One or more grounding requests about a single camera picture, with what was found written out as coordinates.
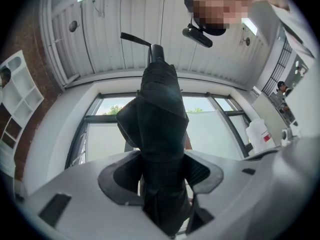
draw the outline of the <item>brick wall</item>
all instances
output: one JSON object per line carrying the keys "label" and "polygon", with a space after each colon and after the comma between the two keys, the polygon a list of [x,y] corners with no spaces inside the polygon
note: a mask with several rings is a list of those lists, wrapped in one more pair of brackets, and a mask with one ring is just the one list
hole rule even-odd
{"label": "brick wall", "polygon": [[[26,125],[14,155],[15,178],[18,180],[23,178],[29,147],[38,125],[62,93],[50,71],[45,55],[40,34],[39,1],[29,0],[23,6],[0,52],[0,63],[2,63],[14,53],[23,51],[30,74],[44,97],[43,102]],[[8,112],[2,104],[0,106],[0,134],[2,134],[7,121]]]}

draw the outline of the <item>ceiling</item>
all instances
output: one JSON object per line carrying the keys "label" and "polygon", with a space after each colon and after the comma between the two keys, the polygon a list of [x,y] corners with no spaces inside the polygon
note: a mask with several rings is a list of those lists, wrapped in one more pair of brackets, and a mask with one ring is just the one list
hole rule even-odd
{"label": "ceiling", "polygon": [[[140,72],[147,66],[146,46],[120,39],[126,32],[160,44],[165,60],[178,76],[199,78],[247,88],[257,81],[276,36],[278,21],[268,4],[254,6],[249,17],[258,27],[250,31],[250,45],[240,45],[243,24],[234,24],[222,36],[209,36],[205,48],[182,35],[190,22],[184,0],[52,0],[52,26],[57,53],[68,78],[79,74],[73,85]],[[77,21],[75,32],[69,24]]]}

